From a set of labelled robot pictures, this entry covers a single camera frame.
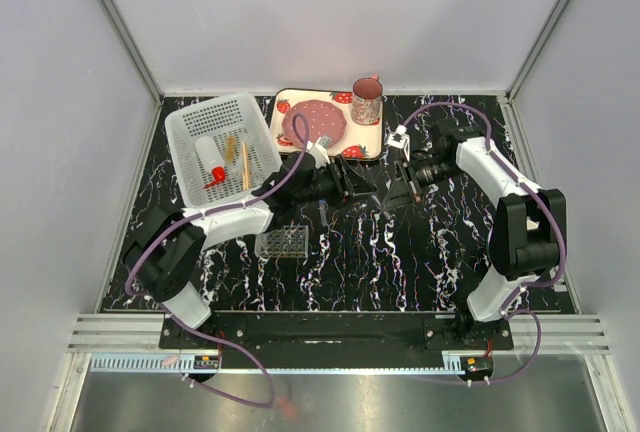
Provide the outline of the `clear test tube rack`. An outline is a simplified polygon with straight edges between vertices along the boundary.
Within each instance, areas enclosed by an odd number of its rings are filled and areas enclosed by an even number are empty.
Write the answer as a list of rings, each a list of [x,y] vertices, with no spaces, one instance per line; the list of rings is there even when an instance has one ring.
[[[306,259],[309,251],[309,229],[306,225],[288,225],[258,234],[254,252],[258,257],[274,259]]]

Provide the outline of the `wooden test tube clamp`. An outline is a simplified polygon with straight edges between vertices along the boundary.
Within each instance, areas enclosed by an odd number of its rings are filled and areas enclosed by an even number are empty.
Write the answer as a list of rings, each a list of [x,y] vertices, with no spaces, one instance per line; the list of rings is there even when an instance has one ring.
[[[248,191],[251,187],[250,177],[250,156],[249,146],[247,142],[241,144],[242,152],[242,187],[244,191]]]

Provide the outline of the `brown test tube brush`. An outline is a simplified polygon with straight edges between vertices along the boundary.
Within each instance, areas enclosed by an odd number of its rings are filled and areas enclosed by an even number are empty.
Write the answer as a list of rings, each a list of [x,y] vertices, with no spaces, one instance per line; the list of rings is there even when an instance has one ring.
[[[229,136],[226,139],[224,159],[227,166],[231,166],[235,160],[237,147],[237,139],[235,136]]]

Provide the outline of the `white red-capped wash bottle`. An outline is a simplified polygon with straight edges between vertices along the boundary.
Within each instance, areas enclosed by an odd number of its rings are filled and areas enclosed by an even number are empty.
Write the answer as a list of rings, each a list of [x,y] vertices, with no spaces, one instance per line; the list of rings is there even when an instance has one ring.
[[[205,171],[204,188],[209,189],[226,181],[225,162],[214,141],[210,136],[203,136],[196,140],[195,152]]]

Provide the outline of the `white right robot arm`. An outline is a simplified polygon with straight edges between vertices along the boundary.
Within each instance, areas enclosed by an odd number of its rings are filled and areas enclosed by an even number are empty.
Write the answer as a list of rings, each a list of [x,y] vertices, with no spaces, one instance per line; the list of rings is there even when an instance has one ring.
[[[452,120],[430,129],[431,146],[411,149],[400,125],[387,140],[402,151],[396,177],[383,202],[386,209],[417,204],[431,186],[465,174],[495,208],[488,235],[489,268],[459,305],[454,336],[466,348],[486,341],[516,298],[542,275],[566,261],[566,199],[521,174],[478,126]]]

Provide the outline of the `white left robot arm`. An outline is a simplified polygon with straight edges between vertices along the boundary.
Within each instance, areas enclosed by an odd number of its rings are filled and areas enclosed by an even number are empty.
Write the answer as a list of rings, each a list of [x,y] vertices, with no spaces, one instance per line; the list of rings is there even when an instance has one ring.
[[[293,220],[301,205],[324,201],[341,207],[376,192],[375,184],[356,173],[344,157],[319,165],[311,153],[296,152],[236,202],[195,212],[156,206],[122,250],[121,262],[129,272],[125,291],[151,296],[178,320],[181,336],[190,345],[206,347],[215,338],[216,324],[191,281],[202,251],[237,237],[278,230]]]

